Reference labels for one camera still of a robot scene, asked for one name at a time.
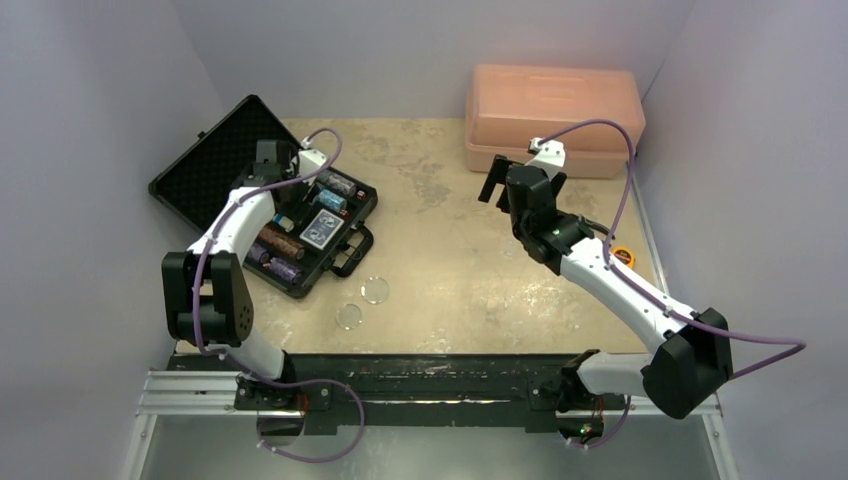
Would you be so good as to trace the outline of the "blue patterned card deck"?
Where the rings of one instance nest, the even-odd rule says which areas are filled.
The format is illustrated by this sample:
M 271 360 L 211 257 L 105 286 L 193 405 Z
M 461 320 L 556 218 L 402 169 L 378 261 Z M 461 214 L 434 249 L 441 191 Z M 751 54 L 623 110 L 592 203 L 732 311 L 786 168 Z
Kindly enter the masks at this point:
M 300 233 L 299 239 L 318 250 L 324 250 L 343 226 L 344 220 L 341 217 L 321 209 Z

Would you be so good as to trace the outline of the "clear round disc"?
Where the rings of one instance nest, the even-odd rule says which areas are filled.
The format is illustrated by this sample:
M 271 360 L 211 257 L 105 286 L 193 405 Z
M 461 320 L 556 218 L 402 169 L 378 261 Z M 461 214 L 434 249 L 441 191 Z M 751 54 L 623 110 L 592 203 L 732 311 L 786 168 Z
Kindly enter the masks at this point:
M 360 288 L 361 297 L 369 304 L 377 305 L 385 302 L 390 294 L 388 282 L 382 277 L 370 277 Z
M 336 313 L 336 322 L 344 330 L 350 331 L 358 328 L 363 321 L 361 308 L 352 303 L 342 305 Z

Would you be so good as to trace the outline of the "blue striped card deck box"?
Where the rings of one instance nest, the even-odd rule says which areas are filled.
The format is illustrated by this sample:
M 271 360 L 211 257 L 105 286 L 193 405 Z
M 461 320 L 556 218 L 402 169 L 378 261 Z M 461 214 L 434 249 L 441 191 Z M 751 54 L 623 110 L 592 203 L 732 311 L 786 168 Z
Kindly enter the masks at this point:
M 296 223 L 283 214 L 276 214 L 272 221 L 285 232 L 291 232 L 296 227 Z

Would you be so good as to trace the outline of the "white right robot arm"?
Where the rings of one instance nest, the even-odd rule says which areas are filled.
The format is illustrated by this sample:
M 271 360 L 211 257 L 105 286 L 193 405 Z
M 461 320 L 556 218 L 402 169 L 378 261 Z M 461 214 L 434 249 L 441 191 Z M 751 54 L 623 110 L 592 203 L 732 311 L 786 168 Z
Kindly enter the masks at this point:
M 497 155 L 478 197 L 488 201 L 504 187 L 497 206 L 509 214 L 513 236 L 530 258 L 581 287 L 636 334 L 644 354 L 588 350 L 561 370 L 558 407 L 584 407 L 598 396 L 649 399 L 674 419 L 688 416 L 733 374 L 725 317 L 696 312 L 666 298 L 650 282 L 610 255 L 597 227 L 557 209 L 564 174 L 549 177 L 533 163 Z

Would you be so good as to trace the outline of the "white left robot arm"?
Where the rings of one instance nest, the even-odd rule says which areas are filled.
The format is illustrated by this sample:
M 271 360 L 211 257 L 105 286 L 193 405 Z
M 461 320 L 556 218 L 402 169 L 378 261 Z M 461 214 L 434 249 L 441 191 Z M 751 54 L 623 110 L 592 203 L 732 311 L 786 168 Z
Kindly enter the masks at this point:
M 167 330 L 205 355 L 231 360 L 260 382 L 272 408 L 297 399 L 298 382 L 287 353 L 254 331 L 253 302 L 243 274 L 250 247 L 290 193 L 309 190 L 334 163 L 311 147 L 260 141 L 256 158 L 233 182 L 225 206 L 187 250 L 162 260 Z

